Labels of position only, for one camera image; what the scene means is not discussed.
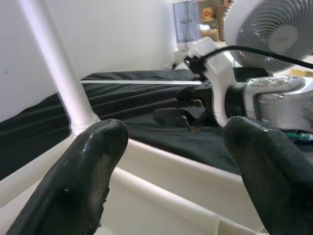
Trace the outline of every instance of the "white tube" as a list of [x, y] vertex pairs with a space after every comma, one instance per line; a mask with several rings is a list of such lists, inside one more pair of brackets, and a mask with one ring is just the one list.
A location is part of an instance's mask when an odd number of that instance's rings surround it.
[[146, 84], [146, 85], [201, 85], [200, 81], [150, 81], [150, 80], [82, 80], [82, 84]]
[[112, 174], [112, 181], [157, 203], [160, 207], [166, 208], [182, 218], [197, 224], [208, 231], [208, 234], [216, 235], [218, 232], [220, 216], [208, 209], [119, 168], [115, 168]]
[[75, 136], [99, 120], [79, 83], [44, 0], [18, 0], [59, 90]]

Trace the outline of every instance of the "black cable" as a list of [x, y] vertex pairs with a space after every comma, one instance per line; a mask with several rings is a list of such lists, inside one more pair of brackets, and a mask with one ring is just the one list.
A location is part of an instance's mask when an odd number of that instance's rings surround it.
[[215, 56], [216, 54], [219, 54], [223, 51], [226, 50], [241, 50], [241, 51], [246, 51], [246, 52], [251, 52], [251, 53], [255, 53], [255, 54], [259, 54], [259, 55], [264, 55], [264, 56], [268, 56], [277, 60], [282, 60], [291, 64], [295, 64], [295, 65], [300, 65], [302, 67], [306, 67], [309, 69], [313, 70], [313, 64], [311, 63], [307, 63], [301, 60], [297, 60], [297, 59], [293, 59], [284, 55], [279, 55], [279, 54], [275, 54], [269, 51], [265, 51], [265, 50], [259, 50], [259, 49], [255, 49], [255, 48], [251, 48], [251, 47], [243, 47], [243, 46], [228, 46], [228, 47], [223, 47], [220, 49], [217, 49], [211, 53], [208, 53], [207, 55], [201, 57], [200, 59], [209, 59], [210, 57]]
[[186, 44], [185, 47], [189, 50], [187, 44], [188, 44], [188, 26], [189, 26], [189, 2], [186, 0], [185, 2], [187, 4], [187, 26], [186, 26]]

